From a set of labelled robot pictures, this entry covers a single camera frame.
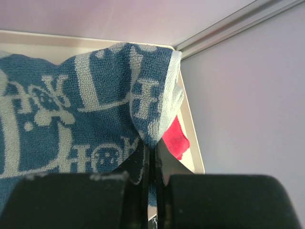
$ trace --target red towel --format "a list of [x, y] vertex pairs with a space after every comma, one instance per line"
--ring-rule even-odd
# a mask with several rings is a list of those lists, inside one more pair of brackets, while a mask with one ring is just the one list
[[182, 159], [182, 154], [190, 147], [190, 142], [184, 135], [177, 116], [170, 128], [165, 131], [163, 141], [170, 153], [178, 160]]

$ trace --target printed cartoon character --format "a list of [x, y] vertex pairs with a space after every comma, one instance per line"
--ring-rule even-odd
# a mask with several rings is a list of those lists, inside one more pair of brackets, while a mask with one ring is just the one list
[[91, 154], [91, 167], [93, 172], [101, 172], [99, 168], [104, 164], [108, 164], [110, 168], [116, 168], [122, 162], [120, 160], [122, 156], [123, 150], [118, 145], [113, 143], [100, 144]]
[[62, 91], [62, 85], [66, 79], [68, 79], [67, 75], [58, 77], [56, 90], [53, 89], [51, 84], [53, 77], [49, 75], [42, 77], [49, 91], [39, 86], [29, 86], [29, 94], [39, 109], [34, 117], [34, 121], [38, 126], [50, 125], [52, 117], [59, 117], [67, 125], [75, 123], [74, 116], [64, 109], [64, 107], [71, 106], [68, 97]]

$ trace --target white wall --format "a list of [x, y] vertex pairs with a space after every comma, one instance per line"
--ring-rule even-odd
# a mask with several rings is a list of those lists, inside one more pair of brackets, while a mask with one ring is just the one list
[[254, 0], [1, 0], [0, 29], [177, 45]]
[[268, 174], [305, 226], [305, 3], [182, 62], [206, 173]]

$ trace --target terry cloth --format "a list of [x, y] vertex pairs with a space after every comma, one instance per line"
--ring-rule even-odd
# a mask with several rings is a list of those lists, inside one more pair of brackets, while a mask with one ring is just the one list
[[184, 135], [177, 116], [162, 138], [168, 151], [178, 160], [182, 159], [182, 154], [190, 147], [190, 141]]
[[0, 211], [32, 173], [111, 172], [154, 148], [183, 100], [181, 53], [118, 43], [60, 65], [0, 54]]

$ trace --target blue towel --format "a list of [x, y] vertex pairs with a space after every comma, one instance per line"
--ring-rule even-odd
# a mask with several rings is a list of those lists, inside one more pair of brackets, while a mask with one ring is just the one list
[[183, 100], [181, 53], [118, 43], [60, 65], [0, 53], [0, 212], [24, 175], [110, 172], [154, 148]]

